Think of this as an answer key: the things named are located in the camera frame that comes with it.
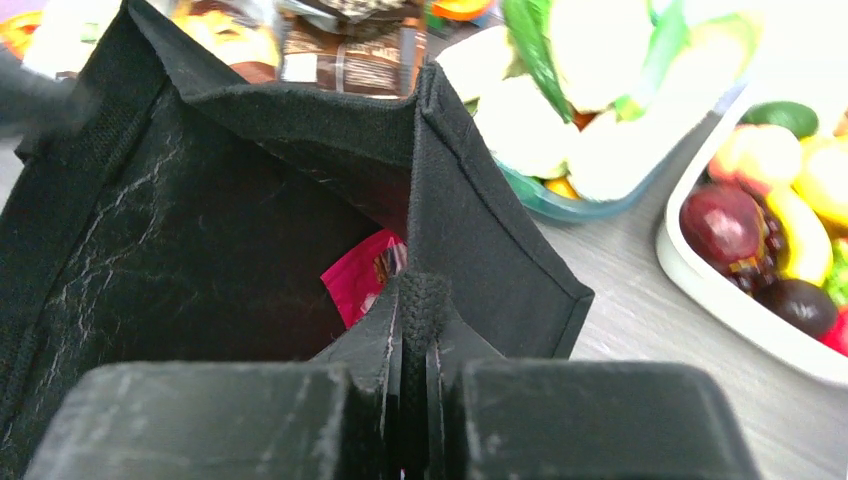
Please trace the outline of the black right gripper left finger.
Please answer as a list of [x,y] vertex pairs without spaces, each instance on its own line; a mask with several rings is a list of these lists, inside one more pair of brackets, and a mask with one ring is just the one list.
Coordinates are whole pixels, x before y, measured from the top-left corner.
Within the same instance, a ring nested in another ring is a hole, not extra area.
[[396,479],[399,284],[306,362],[135,362],[87,373],[29,479]]

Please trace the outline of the green cucumber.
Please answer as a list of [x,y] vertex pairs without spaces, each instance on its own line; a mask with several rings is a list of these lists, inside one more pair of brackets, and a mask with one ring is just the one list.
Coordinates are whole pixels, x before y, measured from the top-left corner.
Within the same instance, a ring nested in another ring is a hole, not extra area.
[[548,36],[551,0],[504,0],[504,22],[516,52],[543,96],[566,123],[573,122],[573,110],[559,84],[551,57]]

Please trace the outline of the black tote bag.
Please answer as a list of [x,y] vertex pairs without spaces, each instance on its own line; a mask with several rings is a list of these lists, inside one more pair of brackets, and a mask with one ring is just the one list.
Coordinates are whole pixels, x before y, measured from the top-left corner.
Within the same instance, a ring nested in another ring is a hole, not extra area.
[[101,106],[76,134],[20,145],[1,216],[3,478],[24,476],[101,365],[318,353],[343,329],[320,275],[382,229],[501,353],[571,352],[594,293],[438,64],[395,101],[249,84],[129,1],[79,83]]

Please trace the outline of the brown snack packet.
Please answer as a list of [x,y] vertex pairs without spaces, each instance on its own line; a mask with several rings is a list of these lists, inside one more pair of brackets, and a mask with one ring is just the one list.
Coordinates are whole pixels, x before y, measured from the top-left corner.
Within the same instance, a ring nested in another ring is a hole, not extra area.
[[422,1],[277,1],[278,77],[338,93],[397,99],[426,57]]

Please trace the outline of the pink red snack packet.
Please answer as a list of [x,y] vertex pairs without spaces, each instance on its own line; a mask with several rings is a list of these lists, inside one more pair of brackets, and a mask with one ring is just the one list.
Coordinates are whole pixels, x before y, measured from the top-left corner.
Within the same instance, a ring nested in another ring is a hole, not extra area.
[[406,244],[384,229],[351,249],[320,276],[347,329],[368,312],[389,279],[406,265]]

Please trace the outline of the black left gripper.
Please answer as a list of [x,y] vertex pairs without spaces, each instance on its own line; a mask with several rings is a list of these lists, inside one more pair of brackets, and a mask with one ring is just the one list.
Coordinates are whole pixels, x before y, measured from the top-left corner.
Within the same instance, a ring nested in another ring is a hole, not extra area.
[[90,118],[90,93],[33,72],[1,47],[1,138],[69,131]]

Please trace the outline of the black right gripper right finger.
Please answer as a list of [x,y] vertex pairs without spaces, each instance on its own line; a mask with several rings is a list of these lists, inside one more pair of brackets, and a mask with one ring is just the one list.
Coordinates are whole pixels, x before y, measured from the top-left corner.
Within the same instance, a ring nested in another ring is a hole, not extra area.
[[458,317],[427,351],[434,479],[756,479],[728,399],[662,362],[508,359]]

